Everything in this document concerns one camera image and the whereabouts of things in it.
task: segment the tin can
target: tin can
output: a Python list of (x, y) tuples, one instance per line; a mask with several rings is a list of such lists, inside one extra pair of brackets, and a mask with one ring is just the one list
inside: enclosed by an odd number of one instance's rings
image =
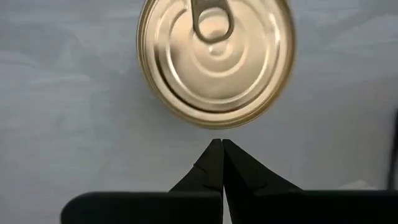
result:
[(137, 54), (154, 92), (207, 128), (247, 123), (275, 100), (294, 61), (283, 0), (147, 0)]

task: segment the gray surface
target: gray surface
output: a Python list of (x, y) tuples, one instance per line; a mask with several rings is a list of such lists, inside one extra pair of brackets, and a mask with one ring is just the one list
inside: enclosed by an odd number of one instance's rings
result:
[(383, 188), (396, 2), (292, 0), (298, 57), (286, 90), (255, 122), (209, 131), (176, 118), (141, 77), (143, 0), (2, 0), (0, 223), (57, 223), (90, 190), (168, 190), (211, 138), (234, 139), (305, 189)]

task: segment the gold can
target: gold can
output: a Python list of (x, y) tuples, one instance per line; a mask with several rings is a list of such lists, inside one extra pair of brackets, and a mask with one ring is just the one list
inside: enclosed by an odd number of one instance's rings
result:
[(147, 0), (137, 54), (149, 86), (177, 115), (207, 128), (265, 112), (294, 62), (283, 0)]

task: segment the metal lid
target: metal lid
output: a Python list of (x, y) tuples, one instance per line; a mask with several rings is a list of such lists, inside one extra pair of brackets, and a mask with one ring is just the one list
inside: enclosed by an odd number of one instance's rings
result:
[(231, 11), (204, 10), (197, 31), (191, 1), (206, 0), (146, 1), (137, 49), (148, 82), (166, 104), (196, 124), (221, 128), (254, 119), (292, 66), (294, 28), (286, 2), (229, 0)]

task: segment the can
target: can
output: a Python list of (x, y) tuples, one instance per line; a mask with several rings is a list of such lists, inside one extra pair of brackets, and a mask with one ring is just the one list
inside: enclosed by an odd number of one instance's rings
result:
[(284, 0), (146, 0), (137, 55), (177, 115), (231, 128), (261, 115), (290, 76), (292, 15)]

